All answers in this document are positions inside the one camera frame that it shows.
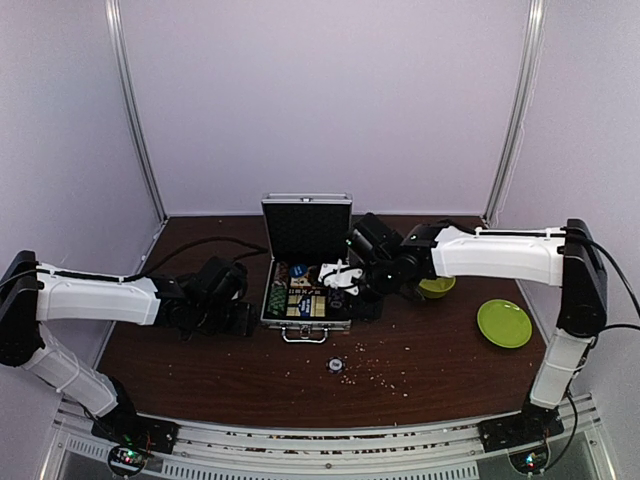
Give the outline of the aluminium poker case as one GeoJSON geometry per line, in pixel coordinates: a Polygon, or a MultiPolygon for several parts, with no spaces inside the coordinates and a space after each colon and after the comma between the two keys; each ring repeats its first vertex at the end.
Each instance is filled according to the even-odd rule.
{"type": "Polygon", "coordinates": [[[322,344],[351,326],[346,294],[323,284],[348,265],[347,193],[268,193],[261,200],[270,264],[260,322],[289,344],[322,344]]]}

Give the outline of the purple 500 poker chip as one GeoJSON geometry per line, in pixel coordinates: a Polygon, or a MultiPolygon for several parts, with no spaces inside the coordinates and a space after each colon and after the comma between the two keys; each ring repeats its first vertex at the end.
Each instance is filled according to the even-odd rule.
{"type": "Polygon", "coordinates": [[[327,371],[331,374],[340,374],[346,368],[346,362],[341,357],[331,357],[326,362],[327,371]]]}

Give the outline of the purple black chip stack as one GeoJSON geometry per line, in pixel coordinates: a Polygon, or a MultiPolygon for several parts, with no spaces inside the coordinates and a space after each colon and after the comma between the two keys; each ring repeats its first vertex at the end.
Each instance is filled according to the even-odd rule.
{"type": "Polygon", "coordinates": [[[346,301],[345,294],[342,291],[332,290],[327,295],[327,305],[332,309],[341,309],[346,301]]]}

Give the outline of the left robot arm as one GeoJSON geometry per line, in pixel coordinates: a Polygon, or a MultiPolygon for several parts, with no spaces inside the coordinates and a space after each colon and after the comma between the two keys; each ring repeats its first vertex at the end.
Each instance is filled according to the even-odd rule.
{"type": "Polygon", "coordinates": [[[257,323],[245,302],[247,270],[209,259],[195,274],[116,277],[66,271],[41,263],[34,252],[16,254],[1,278],[1,363],[32,372],[73,398],[104,434],[123,444],[152,435],[124,386],[89,367],[46,323],[98,320],[173,328],[193,334],[247,337],[257,323]]]}

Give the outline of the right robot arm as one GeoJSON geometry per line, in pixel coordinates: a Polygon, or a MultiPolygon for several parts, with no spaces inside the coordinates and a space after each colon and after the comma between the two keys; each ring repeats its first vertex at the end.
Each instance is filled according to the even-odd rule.
{"type": "Polygon", "coordinates": [[[513,433],[522,441],[535,440],[550,426],[588,350],[609,326],[606,268],[615,261],[581,219],[542,230],[470,229],[441,221],[420,224],[401,236],[368,213],[349,231],[346,244],[361,263],[338,285],[368,301],[423,279],[462,276],[561,289],[544,360],[513,419],[513,433]]]}

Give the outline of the blue gold card box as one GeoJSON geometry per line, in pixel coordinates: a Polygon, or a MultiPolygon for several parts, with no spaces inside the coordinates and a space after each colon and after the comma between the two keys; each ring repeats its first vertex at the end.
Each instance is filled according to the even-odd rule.
{"type": "Polygon", "coordinates": [[[326,298],[310,294],[292,295],[287,300],[286,316],[324,318],[326,316],[326,298]]]}

